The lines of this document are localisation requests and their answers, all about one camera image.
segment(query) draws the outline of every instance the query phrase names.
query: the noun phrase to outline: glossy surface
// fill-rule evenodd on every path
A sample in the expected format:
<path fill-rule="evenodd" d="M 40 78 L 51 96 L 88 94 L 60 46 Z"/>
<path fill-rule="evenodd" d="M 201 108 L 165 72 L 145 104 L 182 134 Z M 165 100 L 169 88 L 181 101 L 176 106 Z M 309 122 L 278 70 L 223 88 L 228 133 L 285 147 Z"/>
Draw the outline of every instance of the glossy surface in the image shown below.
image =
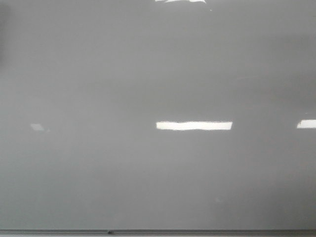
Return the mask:
<path fill-rule="evenodd" d="M 315 229 L 315 15 L 1 0 L 0 228 Z"/>

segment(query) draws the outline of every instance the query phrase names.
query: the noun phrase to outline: gray whiteboard surface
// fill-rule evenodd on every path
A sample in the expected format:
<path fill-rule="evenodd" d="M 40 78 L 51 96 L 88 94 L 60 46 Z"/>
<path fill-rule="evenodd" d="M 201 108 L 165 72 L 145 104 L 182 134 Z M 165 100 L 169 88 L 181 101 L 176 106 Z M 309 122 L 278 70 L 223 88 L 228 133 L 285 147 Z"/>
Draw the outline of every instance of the gray whiteboard surface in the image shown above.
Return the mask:
<path fill-rule="evenodd" d="M 316 1 L 0 0 L 0 229 L 316 229 Z"/>

